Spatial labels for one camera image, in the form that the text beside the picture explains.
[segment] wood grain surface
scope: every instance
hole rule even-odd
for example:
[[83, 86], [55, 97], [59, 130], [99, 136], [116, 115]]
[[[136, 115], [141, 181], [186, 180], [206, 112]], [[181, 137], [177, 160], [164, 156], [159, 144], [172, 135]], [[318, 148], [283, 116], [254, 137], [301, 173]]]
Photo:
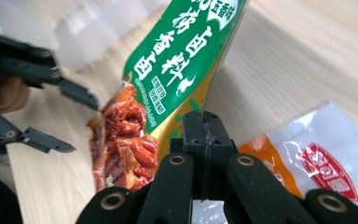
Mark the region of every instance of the wood grain surface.
[[[236, 144], [326, 102], [337, 104], [358, 126], [358, 1], [252, 0], [246, 10], [207, 101], [207, 110], [221, 117]], [[104, 105], [159, 13], [90, 66], [63, 69], [64, 75], [87, 86]], [[32, 90], [26, 108], [7, 115], [22, 130], [32, 126], [77, 148], [44, 154], [22, 144], [9, 147], [25, 223], [75, 223], [93, 196], [85, 127], [93, 116], [53, 87]]]

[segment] snack package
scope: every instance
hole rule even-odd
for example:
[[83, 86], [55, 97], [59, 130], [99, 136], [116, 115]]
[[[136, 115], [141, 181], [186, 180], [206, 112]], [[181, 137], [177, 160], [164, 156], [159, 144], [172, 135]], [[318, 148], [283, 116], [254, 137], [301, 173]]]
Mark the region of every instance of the snack package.
[[182, 116], [203, 110], [245, 0], [172, 0], [127, 60], [123, 89], [91, 120], [97, 190], [136, 191], [154, 178]]
[[358, 129], [333, 104], [239, 147], [293, 194], [331, 189], [358, 205]]

